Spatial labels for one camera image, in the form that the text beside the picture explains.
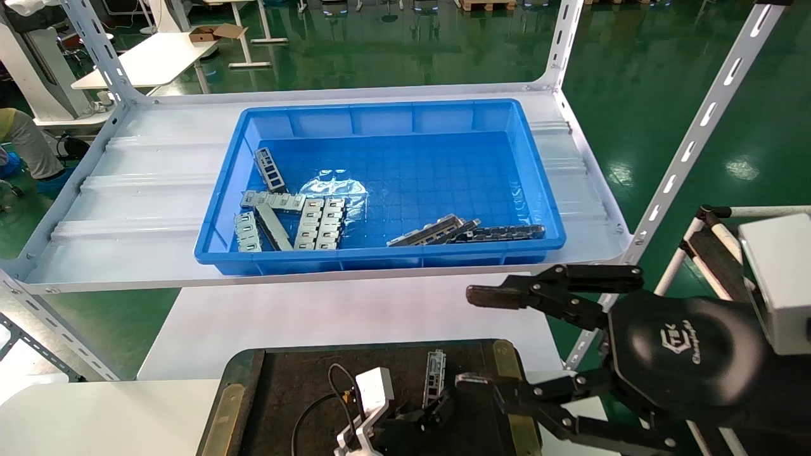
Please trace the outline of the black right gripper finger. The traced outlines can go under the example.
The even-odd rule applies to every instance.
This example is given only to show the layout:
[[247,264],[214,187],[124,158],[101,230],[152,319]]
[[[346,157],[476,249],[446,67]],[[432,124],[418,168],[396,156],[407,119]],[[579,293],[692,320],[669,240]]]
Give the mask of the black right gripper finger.
[[608,314],[583,293],[627,294],[644,286],[640,268],[628,265],[554,265],[533,276],[509,275],[498,286],[471,285],[467,301],[478,308],[532,308],[585,330],[605,329]]

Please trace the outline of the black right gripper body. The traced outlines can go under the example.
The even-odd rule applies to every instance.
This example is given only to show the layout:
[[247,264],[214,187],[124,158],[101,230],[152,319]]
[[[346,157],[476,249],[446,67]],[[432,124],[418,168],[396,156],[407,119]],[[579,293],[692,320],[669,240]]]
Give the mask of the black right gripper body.
[[750,306],[631,293],[608,312],[626,390],[679,419],[732,422],[750,406],[770,344]]

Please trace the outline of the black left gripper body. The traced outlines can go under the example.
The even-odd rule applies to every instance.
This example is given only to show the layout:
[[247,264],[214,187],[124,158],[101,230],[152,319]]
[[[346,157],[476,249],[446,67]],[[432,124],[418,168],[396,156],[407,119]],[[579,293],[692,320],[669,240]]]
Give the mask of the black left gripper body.
[[415,428],[400,414],[373,426],[373,448],[383,455],[419,455],[426,442],[444,427],[445,422],[436,422],[431,428]]

